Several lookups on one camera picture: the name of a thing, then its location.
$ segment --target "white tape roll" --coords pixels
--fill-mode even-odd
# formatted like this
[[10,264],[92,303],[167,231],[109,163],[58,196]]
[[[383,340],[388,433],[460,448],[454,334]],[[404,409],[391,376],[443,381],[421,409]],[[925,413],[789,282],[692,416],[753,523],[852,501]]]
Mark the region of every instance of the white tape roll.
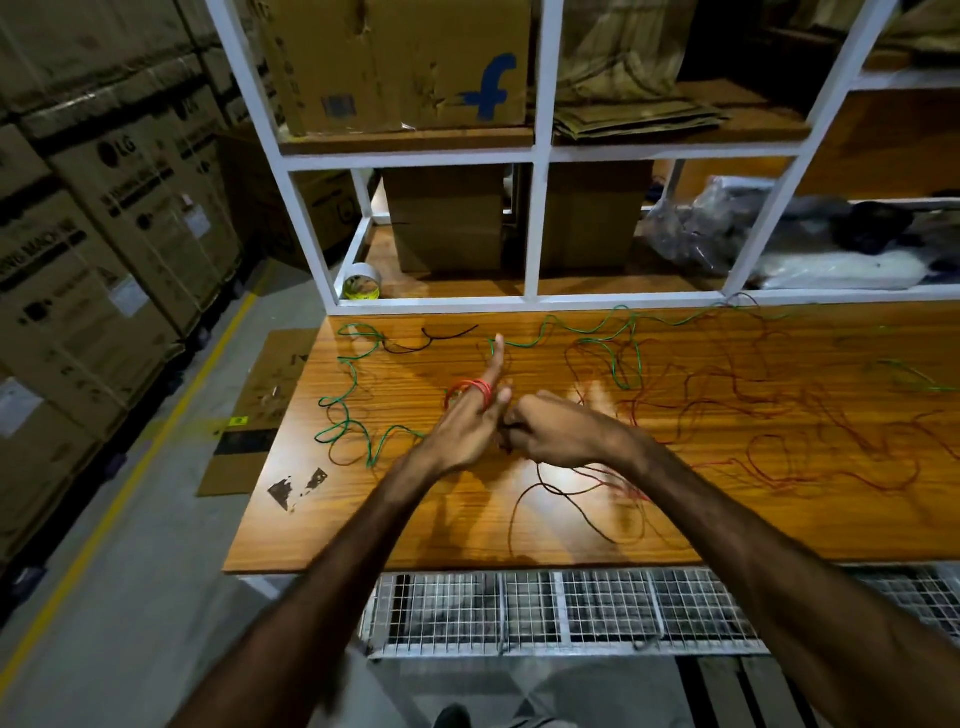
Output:
[[372,301],[380,298],[383,279],[376,268],[367,263],[353,263],[344,277],[344,297],[351,301]]

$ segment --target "person's right hand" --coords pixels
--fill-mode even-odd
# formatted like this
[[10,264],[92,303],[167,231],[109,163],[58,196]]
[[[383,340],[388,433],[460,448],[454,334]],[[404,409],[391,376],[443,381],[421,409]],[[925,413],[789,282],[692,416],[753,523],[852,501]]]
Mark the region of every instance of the person's right hand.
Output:
[[589,407],[541,390],[507,410],[500,427],[501,445],[518,449],[531,460],[558,468],[605,463],[624,425]]

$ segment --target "cardboard sheet on floor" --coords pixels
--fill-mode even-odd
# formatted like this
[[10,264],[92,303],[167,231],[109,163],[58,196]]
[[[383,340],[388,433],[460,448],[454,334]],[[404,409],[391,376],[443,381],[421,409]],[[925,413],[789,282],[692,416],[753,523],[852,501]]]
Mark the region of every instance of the cardboard sheet on floor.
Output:
[[198,497],[253,492],[316,339],[315,328],[267,336],[206,467]]

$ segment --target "white label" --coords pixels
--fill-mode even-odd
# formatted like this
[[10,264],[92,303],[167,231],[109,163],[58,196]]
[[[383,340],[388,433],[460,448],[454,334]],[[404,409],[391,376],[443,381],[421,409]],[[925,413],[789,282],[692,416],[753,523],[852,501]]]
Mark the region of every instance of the white label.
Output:
[[150,300],[140,284],[133,276],[127,276],[110,291],[110,300],[128,319],[143,308],[143,304]]
[[38,397],[12,376],[0,384],[0,435],[12,437],[30,419],[43,398]]
[[190,229],[197,240],[200,240],[200,238],[210,232],[210,228],[212,227],[206,217],[204,209],[200,205],[197,205],[195,209],[183,215],[183,220],[186,221],[186,227]]

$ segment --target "wire mesh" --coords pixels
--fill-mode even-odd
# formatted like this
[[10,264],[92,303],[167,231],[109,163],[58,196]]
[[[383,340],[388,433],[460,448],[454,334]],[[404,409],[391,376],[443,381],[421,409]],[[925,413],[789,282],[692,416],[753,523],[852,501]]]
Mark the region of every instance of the wire mesh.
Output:
[[[848,571],[960,643],[960,599],[936,567]],[[767,652],[706,568],[388,574],[359,633],[378,658]]]

